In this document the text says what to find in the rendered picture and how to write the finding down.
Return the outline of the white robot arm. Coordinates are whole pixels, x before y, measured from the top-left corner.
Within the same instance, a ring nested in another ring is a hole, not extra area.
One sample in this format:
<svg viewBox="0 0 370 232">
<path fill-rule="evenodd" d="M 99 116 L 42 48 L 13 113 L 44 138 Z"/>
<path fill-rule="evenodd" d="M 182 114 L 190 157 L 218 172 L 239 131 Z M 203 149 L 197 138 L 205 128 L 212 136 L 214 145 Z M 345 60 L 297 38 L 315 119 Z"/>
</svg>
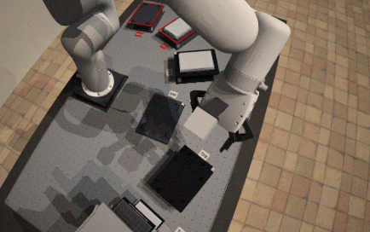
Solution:
<svg viewBox="0 0 370 232">
<path fill-rule="evenodd" d="M 232 85 L 265 92 L 264 78 L 291 34 L 286 23 L 256 11 L 245 0 L 163 1 L 213 48 L 232 54 L 223 71 Z M 77 77 L 83 81 L 84 92 L 92 97 L 107 95 L 114 79 L 100 47 L 119 30 L 114 1 L 43 2 L 58 24 L 69 26 L 61 35 L 61 44 L 81 74 Z M 217 97 L 203 107 L 198 105 L 184 127 L 204 141 L 227 107 Z"/>
</svg>

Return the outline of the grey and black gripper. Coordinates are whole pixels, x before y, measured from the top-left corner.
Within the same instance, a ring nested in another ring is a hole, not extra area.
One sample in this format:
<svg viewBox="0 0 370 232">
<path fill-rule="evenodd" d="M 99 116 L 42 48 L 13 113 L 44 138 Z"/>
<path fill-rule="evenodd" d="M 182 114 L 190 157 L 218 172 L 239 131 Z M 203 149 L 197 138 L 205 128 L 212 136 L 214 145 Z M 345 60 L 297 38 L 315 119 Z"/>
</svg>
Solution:
<svg viewBox="0 0 370 232">
<path fill-rule="evenodd" d="M 220 153 L 224 149 L 228 150 L 234 142 L 243 142 L 255 136 L 247 117 L 252 111 L 258 95 L 258 91 L 256 93 L 248 92 L 232 85 L 223 76 L 223 71 L 215 77 L 207 91 L 193 90 L 190 92 L 190 104 L 193 111 L 198 105 L 203 107 L 216 97 L 228 104 L 228 107 L 218 116 L 218 124 L 229 134 L 229 138 L 219 150 Z M 197 100 L 198 97 L 203 97 L 200 103 Z M 242 125 L 246 133 L 239 134 L 239 128 Z"/>
</svg>

